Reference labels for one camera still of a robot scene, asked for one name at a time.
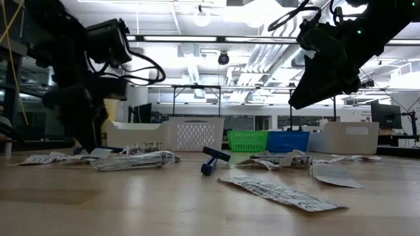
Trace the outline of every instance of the yellow cable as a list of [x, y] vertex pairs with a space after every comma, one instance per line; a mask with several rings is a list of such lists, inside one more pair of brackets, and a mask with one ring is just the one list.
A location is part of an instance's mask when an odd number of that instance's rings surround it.
[[[5, 0], [2, 0], [2, 4], [3, 4], [3, 18], [4, 18], [4, 21], [5, 21], [6, 31], [3, 33], [2, 38], [0, 39], [0, 42], [1, 42], [1, 40], [3, 40], [3, 36], [6, 35], [7, 45], [9, 46], [10, 61], [12, 63], [13, 78], [14, 78], [14, 82], [16, 83], [16, 92], [19, 94], [19, 102], [20, 102], [20, 106], [22, 107], [22, 113], [24, 114], [26, 125], [29, 125], [28, 118], [26, 117], [26, 113], [25, 113], [25, 109], [24, 109], [24, 103], [23, 103], [23, 101], [22, 101], [22, 99], [20, 97], [18, 77], [16, 75], [16, 70], [14, 68], [13, 53], [12, 53], [12, 47], [11, 47], [11, 39], [9, 37], [9, 29], [8, 29], [8, 26], [7, 26]], [[15, 16], [17, 15], [17, 12], [19, 12], [19, 10], [20, 10], [20, 7], [18, 8], [18, 10], [16, 11], [16, 13], [14, 14]]]
[[[19, 11], [23, 7], [24, 3], [25, 3], [25, 0], [22, 0], [20, 2], [19, 7], [16, 10], [16, 12], [14, 13], [14, 15], [13, 15], [12, 20], [10, 21], [10, 23], [7, 25], [7, 23], [5, 22], [6, 30], [2, 34], [2, 36], [0, 37], [0, 43], [3, 42], [3, 39], [6, 37], [7, 32], [9, 32], [10, 28], [12, 27], [12, 24], [13, 24], [14, 20], [16, 20], [16, 17], [18, 16]], [[5, 8], [5, 1], [4, 0], [2, 0], [2, 4], [3, 4], [3, 8]]]

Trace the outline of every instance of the cardboard piece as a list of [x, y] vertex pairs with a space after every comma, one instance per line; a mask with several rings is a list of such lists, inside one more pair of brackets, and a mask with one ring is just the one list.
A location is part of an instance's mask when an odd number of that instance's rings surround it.
[[359, 184], [350, 178], [345, 167], [336, 165], [314, 165], [312, 167], [312, 174], [315, 179], [325, 183], [334, 184], [336, 186], [363, 188], [362, 184]]

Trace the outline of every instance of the blue plastic bin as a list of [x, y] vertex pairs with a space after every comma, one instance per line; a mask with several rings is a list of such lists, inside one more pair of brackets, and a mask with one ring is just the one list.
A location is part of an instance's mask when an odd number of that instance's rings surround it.
[[288, 153], [294, 149], [306, 151], [310, 132], [269, 132], [267, 150], [276, 153]]

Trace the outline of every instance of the ceiling light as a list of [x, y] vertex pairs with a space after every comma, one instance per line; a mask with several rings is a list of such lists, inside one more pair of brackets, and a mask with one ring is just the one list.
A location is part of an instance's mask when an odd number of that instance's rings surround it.
[[294, 37], [226, 37], [226, 42], [235, 43], [272, 43], [294, 45], [297, 44]]
[[194, 36], [144, 36], [145, 41], [159, 42], [215, 42], [217, 37], [194, 37]]
[[222, 86], [222, 89], [256, 89], [252, 86]]
[[172, 85], [149, 85], [148, 88], [172, 88]]
[[183, 0], [77, 0], [79, 3], [110, 3], [110, 4], [168, 4], [173, 3], [175, 5], [197, 5], [213, 6], [211, 1], [183, 1]]
[[295, 89], [295, 88], [287, 88], [287, 87], [261, 87], [260, 89], [291, 90], [291, 89]]
[[420, 39], [391, 39], [387, 46], [420, 46]]
[[202, 54], [219, 54], [220, 51], [217, 49], [200, 49], [200, 53]]
[[[205, 16], [199, 16], [198, 14], [200, 13], [205, 14]], [[201, 27], [207, 26], [208, 24], [210, 24], [210, 21], [211, 21], [210, 12], [208, 11], [203, 12], [203, 11], [197, 10], [194, 13], [192, 21], [194, 21], [195, 25], [197, 26], [201, 26]]]

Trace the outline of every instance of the table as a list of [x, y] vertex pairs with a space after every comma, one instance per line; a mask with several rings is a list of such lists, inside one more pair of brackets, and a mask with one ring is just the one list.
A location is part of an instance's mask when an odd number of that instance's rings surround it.
[[378, 135], [378, 145], [390, 145], [391, 147], [398, 147], [400, 139], [413, 140], [416, 136], [413, 135]]
[[[2, 235], [420, 235], [415, 159], [341, 163], [364, 185], [352, 189], [319, 183], [305, 170], [269, 172], [223, 162], [206, 177], [200, 166], [207, 156], [200, 153], [179, 153], [183, 162], [162, 169], [106, 173], [75, 162], [5, 166], [28, 153], [13, 155], [0, 158]], [[232, 162], [248, 156], [235, 153]], [[219, 183], [221, 176], [270, 180], [349, 209], [309, 214]]]

